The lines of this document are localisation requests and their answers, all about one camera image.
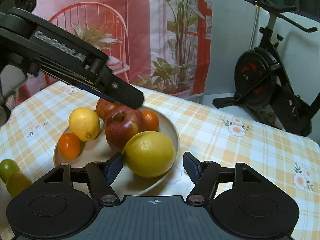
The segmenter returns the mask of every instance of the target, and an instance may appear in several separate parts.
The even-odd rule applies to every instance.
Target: crosshair marking
[[[151,201],[149,201],[149,202],[151,202],[152,204],[158,204],[159,202],[161,202],[161,201],[159,201],[159,200],[157,200],[157,199],[153,199],[153,200],[151,200]]]

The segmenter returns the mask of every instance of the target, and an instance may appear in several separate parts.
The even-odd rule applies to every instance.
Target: painted backdrop
[[[182,98],[204,92],[212,0],[37,0],[33,13],[108,54],[127,82]],[[20,101],[54,82],[29,76]]]

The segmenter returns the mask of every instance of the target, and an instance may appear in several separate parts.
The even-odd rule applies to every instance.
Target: checkered tablecloth
[[[180,135],[180,152],[171,174],[148,195],[182,195],[193,184],[184,172],[182,154],[190,151],[201,161],[222,167],[244,162],[295,199],[300,208],[295,240],[320,239],[319,152],[309,138],[292,135],[269,126],[241,119],[220,110],[151,90],[145,106],[166,115]],[[14,159],[33,181],[53,168],[54,147],[68,126],[71,111],[80,106],[94,108],[98,98],[83,90],[57,82],[37,93],[12,114],[0,130],[0,160]],[[217,194],[231,188],[219,184]],[[13,237],[6,219],[11,196],[0,182],[0,234]]]

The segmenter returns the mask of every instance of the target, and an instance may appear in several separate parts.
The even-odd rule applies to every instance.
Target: exercise bike
[[[233,97],[216,98],[212,104],[216,108],[246,105],[259,122],[282,129],[290,133],[308,136],[311,133],[311,119],[320,108],[320,93],[309,106],[300,96],[294,94],[284,64],[277,52],[279,42],[284,38],[277,35],[277,42],[273,43],[271,36],[277,18],[293,24],[306,33],[316,32],[316,27],[305,28],[281,13],[295,11],[295,6],[277,8],[269,0],[256,0],[257,6],[270,14],[268,25],[259,29],[263,34],[260,45],[254,50],[244,52],[235,68],[236,92]],[[273,114],[281,125],[270,122],[263,109],[270,105]]]

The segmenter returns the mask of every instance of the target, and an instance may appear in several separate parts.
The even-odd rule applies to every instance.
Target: red apple
[[[114,103],[111,103],[103,98],[100,98],[97,102],[96,106],[96,113],[97,115],[105,121],[106,116],[113,110],[118,108],[119,106],[123,106],[123,104],[115,101]]]
[[[139,110],[120,106],[106,116],[104,130],[109,145],[122,150],[134,135],[146,131],[147,125]]]

